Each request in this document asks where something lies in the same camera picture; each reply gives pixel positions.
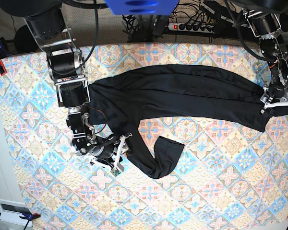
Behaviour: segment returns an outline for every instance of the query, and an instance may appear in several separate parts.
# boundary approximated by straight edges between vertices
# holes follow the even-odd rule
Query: tiled pattern fabric
[[[143,120],[139,131],[152,154],[158,136],[185,144],[177,167],[153,180],[124,158],[125,172],[114,178],[75,156],[45,54],[3,63],[2,120],[24,201],[41,214],[35,229],[236,230],[286,220],[288,116],[272,118],[265,133],[201,117]],[[240,47],[194,44],[98,46],[86,69],[94,82],[159,64],[220,67],[259,85],[270,74]]]

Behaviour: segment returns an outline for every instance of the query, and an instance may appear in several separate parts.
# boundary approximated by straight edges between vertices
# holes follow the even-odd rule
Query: black pants
[[[263,89],[224,69],[209,66],[159,65],[131,70],[98,80],[89,86],[90,107],[102,110],[116,135],[131,132],[128,159],[152,178],[174,170],[183,144],[159,137],[152,157],[138,132],[140,120],[168,117],[208,117],[264,132],[272,116],[288,115],[287,107],[260,113]],[[90,122],[102,123],[101,114],[90,111]]]

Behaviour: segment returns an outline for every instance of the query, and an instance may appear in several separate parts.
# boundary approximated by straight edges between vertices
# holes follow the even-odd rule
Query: blue device
[[[170,15],[179,0],[105,0],[114,15]]]

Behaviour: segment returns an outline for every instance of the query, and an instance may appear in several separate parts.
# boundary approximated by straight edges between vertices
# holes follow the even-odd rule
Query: table
[[[158,136],[185,144],[178,165],[154,180],[124,158],[125,172],[114,178],[74,154],[45,54],[3,63],[3,126],[24,201],[41,214],[34,229],[235,230],[287,219],[288,116],[272,118],[264,133],[201,117],[143,120],[139,131],[152,154]],[[97,46],[86,68],[92,83],[160,64],[220,67],[259,85],[270,73],[241,47],[160,43]]]

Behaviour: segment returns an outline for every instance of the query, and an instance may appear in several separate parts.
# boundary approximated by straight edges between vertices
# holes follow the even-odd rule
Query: power strip
[[[185,23],[169,23],[168,24],[168,30],[172,31],[186,31],[186,32],[201,32],[201,33],[209,33],[214,34],[212,32],[212,26],[211,25],[205,25],[205,24],[185,24]]]

